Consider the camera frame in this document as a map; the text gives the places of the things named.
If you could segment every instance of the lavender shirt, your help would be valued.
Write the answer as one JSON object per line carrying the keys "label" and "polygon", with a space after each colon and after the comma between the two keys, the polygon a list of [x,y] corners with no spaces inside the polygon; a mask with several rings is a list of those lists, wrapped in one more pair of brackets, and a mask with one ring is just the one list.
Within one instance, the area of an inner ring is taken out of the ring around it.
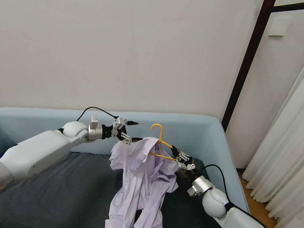
{"label": "lavender shirt", "polygon": [[[110,157],[113,170],[123,169],[123,187],[114,196],[105,228],[162,228],[161,206],[166,192],[177,189],[175,162],[149,152],[169,156],[158,139],[147,137],[127,145],[118,142]],[[137,210],[142,210],[134,224]]]}

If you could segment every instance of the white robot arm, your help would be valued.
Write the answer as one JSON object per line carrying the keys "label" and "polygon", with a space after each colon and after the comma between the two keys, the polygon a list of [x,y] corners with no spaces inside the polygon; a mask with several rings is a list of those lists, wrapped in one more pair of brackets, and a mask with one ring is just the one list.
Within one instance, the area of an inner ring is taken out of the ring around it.
{"label": "white robot arm", "polygon": [[116,137],[126,144],[141,140],[126,134],[126,125],[138,124],[117,117],[111,126],[98,126],[92,116],[89,127],[78,121],[68,122],[56,131],[46,131],[9,148],[0,158],[0,189],[12,181],[29,178],[65,157],[73,147]]}
{"label": "white robot arm", "polygon": [[[260,221],[234,205],[228,198],[227,193],[217,189],[209,180],[200,174],[195,168],[193,158],[183,153],[173,146],[173,155],[176,158],[175,171],[179,175],[186,176],[192,186],[188,189],[191,197],[203,194],[202,204],[205,212],[213,217],[223,228],[265,228]],[[216,166],[219,168],[224,185],[225,178],[222,170],[217,165],[207,165],[204,167]]]}

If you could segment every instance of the wooden floor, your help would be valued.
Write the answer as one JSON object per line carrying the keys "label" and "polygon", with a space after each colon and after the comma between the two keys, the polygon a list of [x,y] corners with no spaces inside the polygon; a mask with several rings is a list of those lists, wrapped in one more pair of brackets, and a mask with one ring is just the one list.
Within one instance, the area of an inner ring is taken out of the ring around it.
{"label": "wooden floor", "polygon": [[269,213],[267,210],[265,210],[266,203],[259,203],[253,200],[250,197],[251,189],[246,189],[245,186],[247,185],[248,181],[244,180],[242,178],[242,174],[239,173],[239,178],[241,179],[242,186],[245,192],[246,200],[251,212],[251,215],[256,217],[258,220],[260,220],[264,225],[266,225],[268,228],[274,228],[276,224],[276,220],[273,218],[269,218],[267,214]]}

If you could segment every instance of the white curtain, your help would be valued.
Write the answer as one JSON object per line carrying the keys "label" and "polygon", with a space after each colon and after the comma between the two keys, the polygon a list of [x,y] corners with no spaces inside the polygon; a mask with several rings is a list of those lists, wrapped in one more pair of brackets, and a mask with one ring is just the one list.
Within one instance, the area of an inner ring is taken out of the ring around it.
{"label": "white curtain", "polygon": [[276,228],[304,228],[304,68],[243,178]]}

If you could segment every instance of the dark gray bed sheet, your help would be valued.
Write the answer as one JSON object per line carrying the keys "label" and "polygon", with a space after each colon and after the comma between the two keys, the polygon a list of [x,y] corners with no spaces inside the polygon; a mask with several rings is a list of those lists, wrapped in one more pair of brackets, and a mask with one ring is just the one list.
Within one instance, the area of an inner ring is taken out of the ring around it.
{"label": "dark gray bed sheet", "polygon": [[[112,198],[122,186],[109,155],[72,152],[37,176],[0,191],[1,228],[103,228]],[[219,228],[190,198],[185,186],[167,193],[161,208],[164,228]]]}

